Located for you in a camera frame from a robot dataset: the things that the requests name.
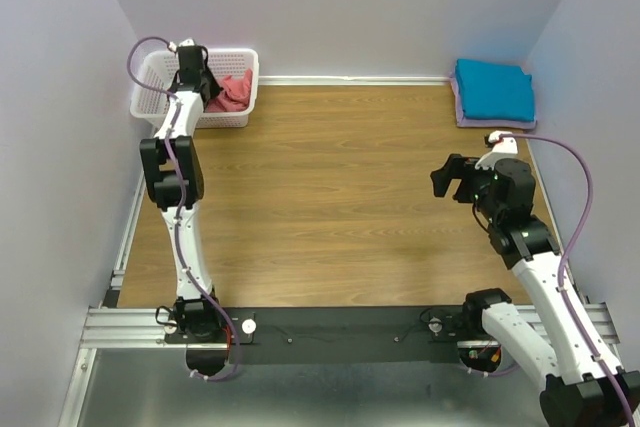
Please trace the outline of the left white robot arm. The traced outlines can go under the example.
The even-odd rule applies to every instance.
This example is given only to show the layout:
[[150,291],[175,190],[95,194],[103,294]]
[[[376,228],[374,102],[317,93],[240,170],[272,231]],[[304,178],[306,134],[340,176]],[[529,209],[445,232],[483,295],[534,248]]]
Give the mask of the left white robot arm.
[[160,324],[184,341],[213,342],[224,337],[215,288],[199,232],[204,177],[194,132],[204,108],[221,92],[208,65],[208,50],[188,39],[170,47],[178,69],[167,89],[168,113],[139,152],[147,194],[167,226],[176,268],[176,300]]

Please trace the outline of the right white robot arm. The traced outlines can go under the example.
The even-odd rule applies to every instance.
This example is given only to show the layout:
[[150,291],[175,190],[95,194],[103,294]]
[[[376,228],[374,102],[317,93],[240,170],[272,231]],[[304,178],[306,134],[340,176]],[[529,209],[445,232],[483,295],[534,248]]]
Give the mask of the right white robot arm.
[[469,337],[486,335],[507,350],[536,384],[550,426],[632,425],[639,406],[639,374],[626,370],[597,331],[560,270],[560,249],[533,213],[536,180],[511,154],[487,158],[450,155],[430,175],[442,197],[451,181],[454,200],[487,221],[491,246],[525,288],[545,330],[530,326],[500,289],[466,296],[460,326]]

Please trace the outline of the pink t shirt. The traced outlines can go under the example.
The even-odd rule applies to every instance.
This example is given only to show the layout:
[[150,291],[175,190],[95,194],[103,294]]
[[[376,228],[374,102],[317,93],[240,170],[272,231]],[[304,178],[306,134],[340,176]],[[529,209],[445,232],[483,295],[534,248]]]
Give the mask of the pink t shirt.
[[242,112],[250,104],[253,71],[246,69],[242,77],[225,76],[218,81],[222,88],[219,95],[211,100],[205,111],[207,113]]

